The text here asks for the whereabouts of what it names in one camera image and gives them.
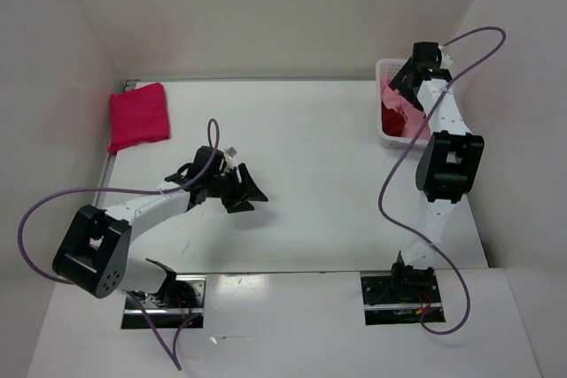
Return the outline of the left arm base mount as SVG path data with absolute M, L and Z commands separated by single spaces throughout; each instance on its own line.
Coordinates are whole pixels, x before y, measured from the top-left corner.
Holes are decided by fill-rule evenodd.
M 174 329 L 192 317 L 188 328 L 202 328 L 207 277 L 203 274 L 180 274 L 172 291 L 164 297 L 136 291 L 137 302 L 126 297 L 120 328 L 149 329 L 138 304 L 142 305 L 157 329 Z

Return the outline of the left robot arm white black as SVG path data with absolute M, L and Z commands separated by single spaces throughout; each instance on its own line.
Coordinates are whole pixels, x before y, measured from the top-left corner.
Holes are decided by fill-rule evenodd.
M 147 258 L 135 260 L 129 247 L 138 237 L 208 198 L 218 198 L 229 213 L 249 212 L 267 201 L 245 164 L 233 165 L 229 154 L 200 147 L 190 163 L 142 195 L 100 209 L 87 204 L 74 215 L 52 261 L 59 277 L 101 299 L 115 290 L 143 292 L 156 306 L 175 301 L 177 273 Z

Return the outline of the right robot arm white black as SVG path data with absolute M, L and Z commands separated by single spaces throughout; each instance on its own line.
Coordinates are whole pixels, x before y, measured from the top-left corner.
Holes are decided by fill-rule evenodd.
M 423 195 L 417 237 L 392 265 L 386 300 L 396 304 L 430 303 L 425 295 L 434 280 L 439 249 L 445 247 L 446 223 L 473 186 L 485 147 L 464 123 L 442 51 L 435 42 L 416 42 L 410 59 L 390 87 L 428 119 L 430 139 L 416 167 L 416 187 Z

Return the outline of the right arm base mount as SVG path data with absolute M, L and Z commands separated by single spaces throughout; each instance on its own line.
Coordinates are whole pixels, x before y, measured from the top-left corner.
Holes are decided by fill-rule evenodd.
M 436 277 L 428 286 L 413 287 L 400 295 L 389 274 L 361 274 L 363 311 L 367 326 L 419 324 L 446 321 Z

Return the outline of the light pink t shirt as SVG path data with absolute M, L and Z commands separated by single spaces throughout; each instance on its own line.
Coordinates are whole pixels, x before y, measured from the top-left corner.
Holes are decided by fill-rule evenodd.
M 381 107 L 382 104 L 385 104 L 388 108 L 403 114 L 406 125 L 402 137 L 411 139 L 423 124 L 425 113 L 415 109 L 397 90 L 390 89 L 389 82 L 390 80 L 386 76 L 380 78 Z

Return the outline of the magenta t shirt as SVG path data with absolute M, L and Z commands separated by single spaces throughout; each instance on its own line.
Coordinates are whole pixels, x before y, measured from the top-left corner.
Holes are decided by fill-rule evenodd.
M 167 95 L 161 83 L 110 96 L 110 154 L 171 137 Z

